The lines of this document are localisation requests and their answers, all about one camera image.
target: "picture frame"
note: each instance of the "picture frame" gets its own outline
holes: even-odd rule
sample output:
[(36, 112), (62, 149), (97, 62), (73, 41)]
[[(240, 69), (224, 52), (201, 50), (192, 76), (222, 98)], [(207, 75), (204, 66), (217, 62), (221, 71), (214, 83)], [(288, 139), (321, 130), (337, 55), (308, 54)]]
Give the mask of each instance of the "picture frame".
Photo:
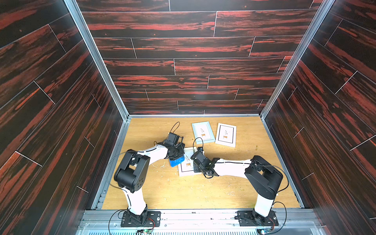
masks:
[(236, 145), (236, 126), (218, 123), (217, 136), (215, 138), (216, 144), (221, 144), (229, 147)]
[[(208, 121), (200, 123), (192, 123), (194, 137), (201, 137), (204, 143), (210, 143), (215, 141), (215, 136)], [(201, 139), (196, 140), (197, 144), (202, 144)]]

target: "dark wood paneling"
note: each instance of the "dark wood paneling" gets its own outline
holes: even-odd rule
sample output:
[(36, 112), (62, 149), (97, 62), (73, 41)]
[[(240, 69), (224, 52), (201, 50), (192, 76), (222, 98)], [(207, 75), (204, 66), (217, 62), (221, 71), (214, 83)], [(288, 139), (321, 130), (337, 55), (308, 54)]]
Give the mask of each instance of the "dark wood paneling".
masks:
[(343, 20), (325, 47), (376, 82), (376, 33)]
[(376, 178), (376, 158), (374, 157), (374, 154), (376, 153), (376, 137), (373, 137), (356, 147), (352, 150), (352, 153), (364, 166), (367, 172)]
[(315, 9), (222, 11), (217, 14), (215, 36), (302, 35), (315, 13)]
[(290, 96), (293, 94), (293, 92), (295, 91), (295, 89), (296, 89), (296, 85), (294, 84), (292, 79), (289, 79), (287, 80), (287, 83), (285, 84), (285, 86), (282, 88), (282, 93), (288, 100)]
[(112, 80), (117, 89), (205, 89), (208, 76), (116, 76)]
[(36, 79), (36, 83), (57, 103), (92, 62), (83, 40)]
[(177, 110), (177, 101), (123, 101), (127, 110)]
[(337, 96), (376, 133), (376, 83), (357, 72)]
[(55, 20), (50, 26), (66, 52), (82, 40), (81, 34), (78, 32), (78, 28), (70, 14)]
[(334, 33), (334, 30), (336, 30), (337, 26), (340, 24), (341, 20), (342, 18), (335, 16), (329, 12), (313, 38), (324, 46)]
[(81, 11), (169, 11), (168, 0), (77, 0)]
[(0, 6), (0, 47), (68, 13), (65, 3), (61, 0), (36, 0), (22, 3), (4, 0)]
[(356, 72), (315, 40), (311, 41), (301, 60), (333, 93)]
[(71, 158), (69, 166), (66, 168), (64, 175), (57, 185), (51, 200), (48, 202), (32, 234), (47, 235), (56, 233), (61, 218), (67, 213), (66, 209), (74, 195), (74, 191), (77, 188), (76, 185), (81, 179), (82, 172), (93, 150), (94, 147), (91, 146), (86, 139), (82, 139), (74, 156), (68, 157)]
[(269, 99), (274, 88), (242, 88), (238, 90), (236, 100)]
[(1, 48), (0, 107), (60, 59), (64, 53), (64, 49), (48, 25)]
[(129, 114), (162, 115), (162, 114), (204, 114), (204, 110), (131, 110)]
[(74, 235), (80, 225), (84, 207), (89, 194), (79, 188), (74, 191), (73, 197), (67, 207), (64, 217), (61, 219), (56, 235)]
[(255, 37), (134, 38), (137, 58), (248, 57)]
[(261, 88), (275, 87), (282, 73), (246, 74), (246, 75), (211, 75), (208, 88)]
[(292, 56), (285, 56), (278, 69), (278, 73), (283, 73), (286, 70), (288, 63), (290, 63), (291, 57)]
[(262, 100), (194, 100), (178, 101), (179, 110), (257, 109)]
[(94, 115), (91, 116), (91, 120), (89, 120), (91, 126), (88, 128), (85, 137), (94, 146), (97, 146), (98, 140), (106, 126), (106, 123), (113, 118), (111, 113), (114, 108), (116, 109), (116, 107), (112, 103), (112, 97), (110, 94), (108, 94), (106, 97), (106, 102), (102, 104), (99, 109), (96, 109)]
[(113, 75), (174, 75), (172, 59), (104, 59)]
[(315, 213), (320, 217), (323, 225), (328, 227), (331, 235), (342, 235), (344, 232), (349, 232), (343, 218), (335, 210), (331, 199), (320, 185), (316, 175), (313, 174), (304, 179), (303, 185), (312, 199)]
[(148, 100), (145, 89), (118, 89), (122, 100)]
[(0, 166), (53, 108), (53, 102), (35, 83), (0, 109)]
[(250, 11), (250, 10), (280, 10), (306, 9), (311, 0), (170, 0), (172, 11)]
[(261, 109), (219, 109), (205, 110), (205, 114), (260, 114)]
[(374, 135), (374, 131), (336, 97), (302, 61), (298, 63), (290, 79), (348, 149)]
[(149, 100), (233, 100), (237, 89), (146, 90)]
[(93, 37), (212, 37), (215, 12), (83, 12)]
[(249, 56), (292, 56), (303, 35), (256, 37)]
[(94, 38), (103, 58), (136, 58), (130, 38)]
[(184, 74), (275, 73), (283, 57), (236, 59), (175, 59), (175, 72)]
[(316, 171), (313, 169), (316, 174), (322, 177), (320, 183), (335, 203), (336, 210), (342, 214), (341, 216), (344, 219), (348, 220), (348, 224), (351, 224), (354, 219), (352, 229), (360, 229), (361, 227), (361, 232), (369, 234), (369, 225), (364, 225), (364, 215), (362, 215), (363, 212), (358, 206), (368, 217), (375, 216), (376, 209), (370, 209), (374, 205), (374, 200), (369, 201), (370, 198), (376, 197), (375, 180), (365, 172), (363, 166), (333, 134), (333, 131), (323, 121), (323, 115), (317, 113), (306, 100), (300, 91), (300, 87), (295, 90), (289, 103), (304, 125), (304, 129), (307, 130), (313, 142), (316, 143), (323, 154), (324, 160), (316, 161), (311, 164), (311, 167), (314, 168), (318, 165), (317, 169), (322, 171), (318, 173), (317, 169)]
[(376, 7), (372, 0), (335, 1), (331, 12), (376, 33)]
[(313, 0), (310, 8), (311, 9), (318, 9), (322, 2), (323, 2), (323, 0)]
[(41, 166), (24, 158), (17, 152), (13, 153), (4, 165), (1, 165), (0, 213), (2, 219), (0, 227), (41, 169)]
[(101, 79), (95, 64), (91, 64), (66, 96), (56, 104), (53, 111), (18, 148), (18, 151), (44, 165), (67, 127), (84, 107), (85, 102), (92, 97), (91, 92)]

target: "light blue picture frame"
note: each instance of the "light blue picture frame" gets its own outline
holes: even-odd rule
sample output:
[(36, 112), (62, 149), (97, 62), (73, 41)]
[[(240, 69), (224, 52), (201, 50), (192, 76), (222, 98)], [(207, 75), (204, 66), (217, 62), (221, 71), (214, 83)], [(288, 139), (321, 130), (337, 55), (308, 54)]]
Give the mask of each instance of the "light blue picture frame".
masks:
[[(204, 139), (204, 140), (203, 140), (204, 143), (215, 142), (215, 136), (214, 136), (214, 134), (213, 134), (213, 131), (212, 131), (211, 126), (210, 126), (210, 123), (209, 123), (208, 121), (203, 121), (203, 122), (200, 122), (200, 123), (192, 123), (192, 128), (193, 128), (194, 137), (195, 137), (195, 138), (198, 138), (198, 137), (202, 137), (201, 135), (206, 135), (206, 133), (204, 133), (204, 134), (197, 133), (197, 131), (196, 131), (196, 127), (197, 127), (198, 125), (206, 125), (207, 128), (208, 128), (208, 131), (209, 131), (208, 134), (210, 135), (210, 139)], [(197, 143), (197, 144), (202, 144), (201, 139), (197, 139), (197, 140), (196, 140), (196, 143)]]

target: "black mounting plate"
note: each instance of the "black mounting plate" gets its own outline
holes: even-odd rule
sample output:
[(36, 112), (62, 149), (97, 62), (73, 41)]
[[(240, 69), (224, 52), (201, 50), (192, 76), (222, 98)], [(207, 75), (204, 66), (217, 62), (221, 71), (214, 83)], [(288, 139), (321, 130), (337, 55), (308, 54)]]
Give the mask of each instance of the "black mounting plate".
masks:
[[(161, 224), (161, 212), (160, 211), (148, 211), (147, 217), (154, 220), (155, 227), (159, 227)], [(142, 226), (139, 224), (131, 223), (130, 216), (127, 212), (124, 212), (123, 219), (121, 220), (121, 227), (153, 227), (153, 222), (150, 220), (146, 220), (146, 223)]]
[(273, 222), (267, 219), (261, 225), (257, 224), (255, 220), (253, 219), (252, 211), (237, 211), (237, 214), (239, 217), (241, 217), (238, 219), (241, 227), (243, 226), (273, 226), (273, 222), (274, 222), (274, 226), (278, 226), (278, 220), (276, 217), (276, 213), (274, 211), (270, 211), (268, 215), (268, 218), (270, 218)]

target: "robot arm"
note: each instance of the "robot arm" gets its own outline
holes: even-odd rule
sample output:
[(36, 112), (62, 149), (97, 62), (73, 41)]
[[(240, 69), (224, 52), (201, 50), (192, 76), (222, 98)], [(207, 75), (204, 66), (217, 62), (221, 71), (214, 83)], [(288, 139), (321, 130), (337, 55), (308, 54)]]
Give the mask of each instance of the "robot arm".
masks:
[(229, 175), (248, 179), (258, 193), (256, 205), (252, 211), (253, 219), (257, 224), (267, 221), (283, 178), (280, 171), (270, 166), (270, 163), (260, 156), (254, 156), (252, 159), (244, 161), (229, 161), (219, 158), (210, 161), (203, 154), (202, 148), (198, 148), (191, 159), (206, 178)]

